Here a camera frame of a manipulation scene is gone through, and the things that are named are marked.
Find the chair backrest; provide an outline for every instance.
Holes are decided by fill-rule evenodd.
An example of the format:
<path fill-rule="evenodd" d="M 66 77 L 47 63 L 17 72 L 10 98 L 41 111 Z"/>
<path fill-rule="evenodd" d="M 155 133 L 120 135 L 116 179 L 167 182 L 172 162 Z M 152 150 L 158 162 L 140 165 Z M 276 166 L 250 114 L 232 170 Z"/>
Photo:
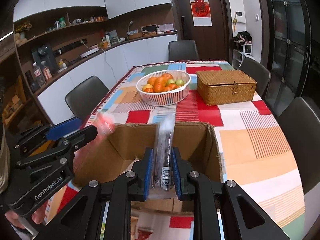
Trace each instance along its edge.
<path fill-rule="evenodd" d="M 194 40 L 169 42 L 169 61 L 193 59 L 199 59 L 196 42 Z"/>
<path fill-rule="evenodd" d="M 92 76 L 71 90 L 65 101 L 73 114 L 84 121 L 108 92 L 102 81 Z"/>
<path fill-rule="evenodd" d="M 320 182 L 320 120 L 301 97 L 295 98 L 278 118 L 299 169 L 304 194 Z"/>
<path fill-rule="evenodd" d="M 270 71 L 258 61 L 248 57 L 244 59 L 239 69 L 257 82 L 256 92 L 262 97 L 271 78 Z"/>

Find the red fu poster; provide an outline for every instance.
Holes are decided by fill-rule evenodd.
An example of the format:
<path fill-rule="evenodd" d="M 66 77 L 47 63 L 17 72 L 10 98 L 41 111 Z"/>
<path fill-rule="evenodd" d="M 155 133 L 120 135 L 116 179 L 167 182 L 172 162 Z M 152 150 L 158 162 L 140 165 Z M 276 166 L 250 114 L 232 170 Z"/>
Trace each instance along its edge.
<path fill-rule="evenodd" d="M 194 26 L 212 26 L 209 0 L 190 0 Z"/>

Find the fruit basket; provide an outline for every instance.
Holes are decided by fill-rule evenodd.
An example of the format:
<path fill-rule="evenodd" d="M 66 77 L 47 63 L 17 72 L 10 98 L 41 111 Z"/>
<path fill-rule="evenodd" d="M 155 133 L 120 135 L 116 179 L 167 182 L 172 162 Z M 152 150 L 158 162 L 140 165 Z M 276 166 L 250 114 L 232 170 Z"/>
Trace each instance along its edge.
<path fill-rule="evenodd" d="M 147 85 L 149 78 L 161 77 L 163 74 L 171 74 L 174 80 L 183 80 L 184 85 L 171 91 L 160 93 L 143 92 L 143 86 Z M 169 106 L 185 99 L 189 93 L 189 83 L 191 81 L 190 75 L 181 70 L 161 70 L 153 72 L 141 78 L 136 85 L 137 91 L 140 93 L 142 100 L 148 105 L 152 106 Z"/>

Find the white wall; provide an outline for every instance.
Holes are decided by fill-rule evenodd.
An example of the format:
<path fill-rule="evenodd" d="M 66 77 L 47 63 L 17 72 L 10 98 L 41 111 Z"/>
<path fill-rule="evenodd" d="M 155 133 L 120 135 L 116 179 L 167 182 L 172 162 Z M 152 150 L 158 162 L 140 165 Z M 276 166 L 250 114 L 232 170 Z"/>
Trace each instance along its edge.
<path fill-rule="evenodd" d="M 236 11 L 244 12 L 244 4 L 243 0 L 229 0 L 230 2 L 230 9 L 231 9 L 231 20 L 236 17 Z M 238 32 L 242 32 L 246 30 L 245 23 L 236 23 L 236 31 L 233 30 L 232 25 L 232 32 L 233 36 L 236 36 Z"/>
<path fill-rule="evenodd" d="M 262 48 L 262 24 L 261 10 L 259 0 L 243 0 L 244 14 L 246 19 L 247 31 L 252 36 L 252 57 L 258 62 L 261 60 Z M 259 15 L 259 20 L 256 21 L 255 15 Z"/>

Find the wicker box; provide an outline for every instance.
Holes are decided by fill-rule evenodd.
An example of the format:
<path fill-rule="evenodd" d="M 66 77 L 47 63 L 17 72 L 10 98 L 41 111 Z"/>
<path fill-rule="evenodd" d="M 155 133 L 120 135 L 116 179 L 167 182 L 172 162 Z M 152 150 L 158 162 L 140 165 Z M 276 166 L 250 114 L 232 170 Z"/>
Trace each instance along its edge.
<path fill-rule="evenodd" d="M 257 82 L 241 70 L 198 71 L 197 90 L 207 106 L 251 101 Z"/>

